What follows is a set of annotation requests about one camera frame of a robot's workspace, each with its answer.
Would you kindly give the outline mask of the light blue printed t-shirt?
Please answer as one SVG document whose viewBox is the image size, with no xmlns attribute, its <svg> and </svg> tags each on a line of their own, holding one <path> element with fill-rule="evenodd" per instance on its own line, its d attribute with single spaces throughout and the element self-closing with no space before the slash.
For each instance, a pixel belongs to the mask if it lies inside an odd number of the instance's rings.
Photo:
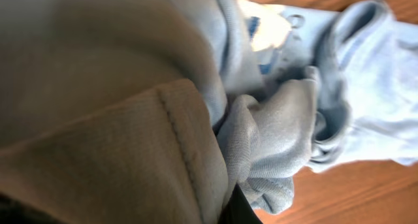
<svg viewBox="0 0 418 224">
<path fill-rule="evenodd" d="M 62 223 L 278 214 L 303 167 L 417 162 L 417 26 L 249 0 L 1 0 L 1 195 Z"/>
</svg>

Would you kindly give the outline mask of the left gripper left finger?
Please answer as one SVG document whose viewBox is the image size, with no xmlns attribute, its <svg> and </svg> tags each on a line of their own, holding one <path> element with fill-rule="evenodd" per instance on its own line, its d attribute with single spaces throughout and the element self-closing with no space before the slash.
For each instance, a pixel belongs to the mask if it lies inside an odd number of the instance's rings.
<svg viewBox="0 0 418 224">
<path fill-rule="evenodd" d="M 1 224 L 62 224 L 62 222 L 1 195 Z"/>
</svg>

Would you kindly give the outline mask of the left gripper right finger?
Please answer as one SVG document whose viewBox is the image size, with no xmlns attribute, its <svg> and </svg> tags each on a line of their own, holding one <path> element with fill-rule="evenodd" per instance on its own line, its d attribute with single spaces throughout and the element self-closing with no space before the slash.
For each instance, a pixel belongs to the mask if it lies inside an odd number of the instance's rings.
<svg viewBox="0 0 418 224">
<path fill-rule="evenodd" d="M 262 224 L 238 184 L 235 185 L 231 198 L 221 213 L 218 224 Z"/>
</svg>

